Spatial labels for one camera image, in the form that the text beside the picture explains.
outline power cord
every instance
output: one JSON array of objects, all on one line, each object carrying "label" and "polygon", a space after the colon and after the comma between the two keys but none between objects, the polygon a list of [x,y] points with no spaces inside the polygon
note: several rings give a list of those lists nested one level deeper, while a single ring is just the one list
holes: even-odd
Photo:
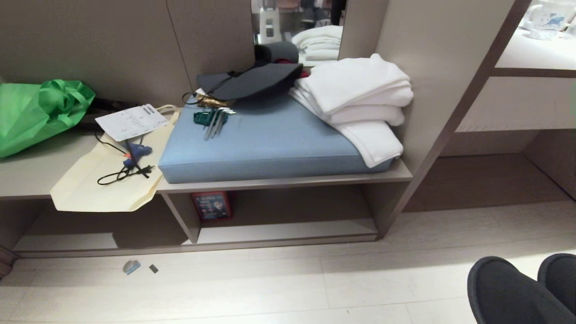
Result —
[{"label": "power cord", "polygon": [[[98,142],[113,147],[113,148],[116,149],[117,151],[121,152],[123,155],[130,154],[131,157],[134,157],[134,154],[133,154],[133,152],[132,152],[132,149],[130,148],[130,143],[128,142],[128,140],[125,141],[125,143],[126,143],[126,149],[128,150],[128,152],[124,152],[123,150],[117,148],[115,145],[110,144],[110,143],[108,143],[108,142],[104,142],[103,140],[101,140],[100,138],[98,138],[98,134],[96,133],[96,131],[94,131],[94,136],[96,137],[96,139],[98,140]],[[144,135],[142,135],[142,136],[140,137],[140,144],[142,144],[143,139],[144,139]],[[97,182],[99,185],[101,185],[101,186],[106,186],[107,184],[111,184],[111,183],[115,183],[115,182],[118,182],[118,181],[122,181],[122,180],[126,179],[127,177],[133,176],[133,175],[136,175],[136,174],[141,174],[141,175],[143,175],[145,178],[150,178],[150,176],[149,176],[148,174],[151,173],[151,172],[152,172],[152,169],[154,168],[152,165],[148,165],[148,166],[145,167],[145,168],[141,168],[140,165],[138,165],[138,162],[136,162],[136,161],[134,161],[134,166],[133,166],[133,167],[136,167],[136,169],[138,169],[138,170],[137,170],[136,172],[130,173],[130,171],[132,170],[132,168],[122,167],[122,169],[120,169],[119,172],[114,172],[114,173],[112,173],[112,174],[105,175],[105,176],[101,177],[100,179],[98,179],[96,182]],[[105,182],[105,183],[102,183],[102,182],[101,182],[103,179],[106,179],[106,178],[111,177],[111,176],[116,176],[116,179],[115,179],[115,180],[112,180],[112,181],[110,181],[110,182]]]},{"label": "power cord", "polygon": [[234,76],[238,75],[235,72],[230,72],[228,73],[229,77],[225,78],[224,80],[218,82],[216,85],[214,85],[212,87],[212,89],[208,90],[205,94],[202,95],[202,98],[200,98],[199,100],[193,102],[193,103],[188,103],[186,102],[186,100],[184,100],[184,97],[186,97],[186,95],[192,95],[194,98],[196,98],[196,92],[186,92],[185,94],[182,95],[182,102],[185,104],[199,104],[202,102],[202,100],[204,100],[204,98],[206,98],[209,94],[213,93],[214,91],[216,91],[218,88],[220,88],[221,86],[223,86],[226,82],[228,82],[231,78],[233,78]]}]

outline red fabric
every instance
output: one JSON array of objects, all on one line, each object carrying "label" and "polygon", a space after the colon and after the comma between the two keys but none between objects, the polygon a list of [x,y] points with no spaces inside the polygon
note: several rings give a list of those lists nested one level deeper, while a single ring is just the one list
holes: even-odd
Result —
[{"label": "red fabric", "polygon": [[[276,59],[276,60],[274,61],[274,63],[276,63],[276,64],[294,64],[294,62],[292,62],[292,61],[289,60],[289,59],[285,59],[285,58]],[[307,78],[307,77],[309,77],[309,76],[310,76],[310,73],[302,70],[302,73],[300,74],[300,79],[302,79],[302,78]]]}]

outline wood laminate floor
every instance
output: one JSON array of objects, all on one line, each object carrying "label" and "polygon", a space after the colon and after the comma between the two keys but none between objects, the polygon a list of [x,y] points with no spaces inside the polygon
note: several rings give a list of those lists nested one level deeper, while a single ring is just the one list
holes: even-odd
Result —
[{"label": "wood laminate floor", "polygon": [[405,212],[567,201],[571,198],[524,155],[439,158]]},{"label": "wood laminate floor", "polygon": [[[576,253],[572,201],[403,213],[379,242],[22,259],[0,281],[0,323],[468,324],[475,261],[535,278],[558,252]],[[142,267],[127,276],[129,259]]]}]

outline green bag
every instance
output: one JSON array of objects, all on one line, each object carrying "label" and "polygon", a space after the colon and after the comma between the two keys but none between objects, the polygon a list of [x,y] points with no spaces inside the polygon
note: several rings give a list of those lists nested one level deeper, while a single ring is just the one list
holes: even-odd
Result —
[{"label": "green bag", "polygon": [[0,157],[75,126],[94,97],[80,81],[0,84]]}]

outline tag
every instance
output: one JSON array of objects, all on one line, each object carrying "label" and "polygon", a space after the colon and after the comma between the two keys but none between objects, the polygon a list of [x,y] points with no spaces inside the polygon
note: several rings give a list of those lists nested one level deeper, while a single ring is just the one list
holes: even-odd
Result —
[{"label": "tag", "polygon": [[98,117],[96,122],[116,142],[144,135],[168,124],[168,120],[149,104]]}]

